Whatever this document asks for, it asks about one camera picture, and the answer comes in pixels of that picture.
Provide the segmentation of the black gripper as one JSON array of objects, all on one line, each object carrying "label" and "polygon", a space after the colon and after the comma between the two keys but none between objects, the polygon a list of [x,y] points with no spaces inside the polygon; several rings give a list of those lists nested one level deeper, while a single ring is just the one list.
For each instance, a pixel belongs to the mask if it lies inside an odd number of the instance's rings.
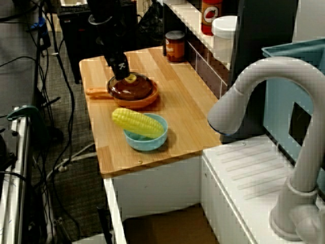
[{"label": "black gripper", "polygon": [[114,33],[99,35],[97,43],[112,68],[114,77],[122,80],[130,76],[129,65],[126,55],[123,52],[121,37]]}]

